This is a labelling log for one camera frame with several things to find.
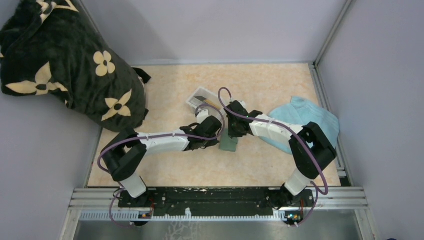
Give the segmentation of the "translucent white plastic bin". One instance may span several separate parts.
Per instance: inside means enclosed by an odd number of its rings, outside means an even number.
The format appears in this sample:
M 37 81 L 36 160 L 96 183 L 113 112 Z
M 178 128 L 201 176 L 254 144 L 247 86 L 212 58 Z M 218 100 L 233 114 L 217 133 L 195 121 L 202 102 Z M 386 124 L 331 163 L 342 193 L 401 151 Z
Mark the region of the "translucent white plastic bin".
M 215 107 L 221 113 L 225 113 L 218 94 L 214 93 L 204 87 L 198 87 L 194 93 L 185 101 L 193 110 L 199 108 L 200 110 L 208 110 L 211 114 L 218 113 L 213 107 Z

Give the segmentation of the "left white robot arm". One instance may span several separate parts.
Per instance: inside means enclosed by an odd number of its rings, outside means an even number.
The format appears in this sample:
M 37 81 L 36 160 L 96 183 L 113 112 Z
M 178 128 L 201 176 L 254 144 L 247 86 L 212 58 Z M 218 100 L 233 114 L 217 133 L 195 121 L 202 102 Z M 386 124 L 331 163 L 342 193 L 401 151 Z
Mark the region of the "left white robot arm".
M 144 157 L 213 147 L 219 143 L 222 130 L 223 124 L 214 116 L 171 132 L 148 134 L 127 129 L 102 150 L 99 158 L 105 163 L 112 179 L 130 195 L 131 202 L 144 207 L 149 203 L 150 193 L 137 173 Z

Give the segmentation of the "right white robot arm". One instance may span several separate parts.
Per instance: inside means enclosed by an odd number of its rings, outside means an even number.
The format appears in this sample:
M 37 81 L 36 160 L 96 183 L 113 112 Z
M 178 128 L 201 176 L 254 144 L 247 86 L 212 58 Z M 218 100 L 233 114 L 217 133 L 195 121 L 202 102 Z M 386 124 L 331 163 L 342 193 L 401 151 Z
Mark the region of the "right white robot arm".
M 288 146 L 295 170 L 283 184 L 281 199 L 287 206 L 295 206 L 301 200 L 301 192 L 337 157 L 321 127 L 315 122 L 306 125 L 276 120 L 253 110 L 248 112 L 240 101 L 232 101 L 224 107 L 228 117 L 228 135 L 241 138 L 252 135 Z

